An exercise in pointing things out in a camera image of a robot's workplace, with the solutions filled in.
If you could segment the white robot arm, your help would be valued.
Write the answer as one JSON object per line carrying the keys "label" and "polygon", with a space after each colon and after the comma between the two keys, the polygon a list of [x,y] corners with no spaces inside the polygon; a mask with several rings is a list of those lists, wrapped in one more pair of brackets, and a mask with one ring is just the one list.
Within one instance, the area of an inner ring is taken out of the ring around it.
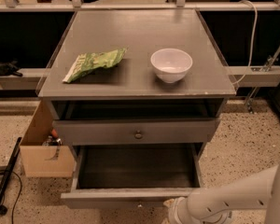
{"label": "white robot arm", "polygon": [[265,209],[265,224],[280,224],[280,163],[218,188],[198,188],[164,202],[161,224],[231,224],[234,210]]}

